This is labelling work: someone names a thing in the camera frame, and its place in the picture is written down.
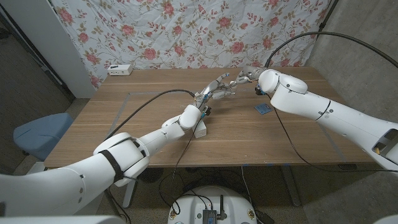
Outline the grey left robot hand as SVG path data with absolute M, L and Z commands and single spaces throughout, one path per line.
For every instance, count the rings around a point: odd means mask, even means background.
M 207 114 L 208 106 L 207 102 L 212 98 L 218 100 L 224 96 L 233 95 L 233 88 L 229 86 L 229 83 L 223 82 L 223 79 L 228 77 L 229 73 L 220 75 L 215 80 L 211 81 L 201 92 L 195 93 L 195 102 L 193 103 L 202 113 Z

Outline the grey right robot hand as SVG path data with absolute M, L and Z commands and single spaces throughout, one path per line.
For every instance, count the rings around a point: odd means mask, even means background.
M 265 70 L 265 68 L 245 66 L 238 73 L 238 76 L 236 77 L 236 79 L 229 83 L 229 86 L 231 88 L 234 88 L 237 85 L 242 85 L 242 84 L 252 83 L 254 81 L 258 81 L 258 79 L 260 77 L 260 74 L 264 70 Z

